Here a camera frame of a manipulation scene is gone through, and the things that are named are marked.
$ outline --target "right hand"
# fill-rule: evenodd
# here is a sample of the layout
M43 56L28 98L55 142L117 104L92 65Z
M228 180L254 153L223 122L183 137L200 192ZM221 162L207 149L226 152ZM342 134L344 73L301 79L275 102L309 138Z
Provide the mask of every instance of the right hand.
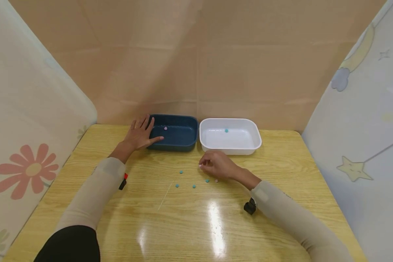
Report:
M242 171L226 154L221 151L207 151L199 160L199 168L219 179L235 179Z

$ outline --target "white panel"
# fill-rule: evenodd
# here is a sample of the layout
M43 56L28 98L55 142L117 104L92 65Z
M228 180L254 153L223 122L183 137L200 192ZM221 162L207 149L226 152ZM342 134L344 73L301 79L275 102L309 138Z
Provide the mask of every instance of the white panel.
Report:
M0 260L96 118L91 101L0 0Z

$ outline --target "black clip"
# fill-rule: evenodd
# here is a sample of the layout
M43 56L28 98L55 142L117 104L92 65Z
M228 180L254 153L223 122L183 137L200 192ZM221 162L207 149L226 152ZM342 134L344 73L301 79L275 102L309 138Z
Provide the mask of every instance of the black clip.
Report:
M249 213L250 215L253 215L253 213L256 211L256 203L253 198L250 198L249 202L246 202L245 206L243 209Z
M128 177L128 175L127 175L127 173L125 173L124 174L124 180L122 180L122 183L120 183L120 185L119 185L119 190L123 190L124 189L124 187L125 187L125 185L127 184L127 177Z

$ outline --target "pink flower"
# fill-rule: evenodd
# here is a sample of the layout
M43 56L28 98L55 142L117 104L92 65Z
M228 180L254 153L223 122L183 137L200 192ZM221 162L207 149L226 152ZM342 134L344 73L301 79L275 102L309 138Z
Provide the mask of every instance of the pink flower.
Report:
M50 154L45 159L48 154L47 144L39 146L36 159L31 147L27 144L20 148L20 152L22 155L13 154L10 157L11 162L17 165L8 163L0 165L1 175L15 175L0 182L0 193L19 182L11 195L11 199L14 200L21 199L25 195L29 181L31 181L32 191L35 194L41 193L44 190L44 182L41 177L49 181L54 180L56 174L51 171L58 169L58 165L50 165L56 158L55 154Z

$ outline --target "wooden table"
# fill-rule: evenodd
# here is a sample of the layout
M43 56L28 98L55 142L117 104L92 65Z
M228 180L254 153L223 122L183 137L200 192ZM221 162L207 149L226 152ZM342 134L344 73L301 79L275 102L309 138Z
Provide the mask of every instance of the wooden table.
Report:
M82 183L127 130L99 124L87 130L3 261L33 261ZM260 132L262 147L232 160L313 212L355 261L366 261L301 136ZM192 152L143 150L132 155L128 183L106 205L98 226L102 261L310 261L260 211L251 216L243 210L250 199L245 188L231 181L215 183L199 170L203 153L198 144Z

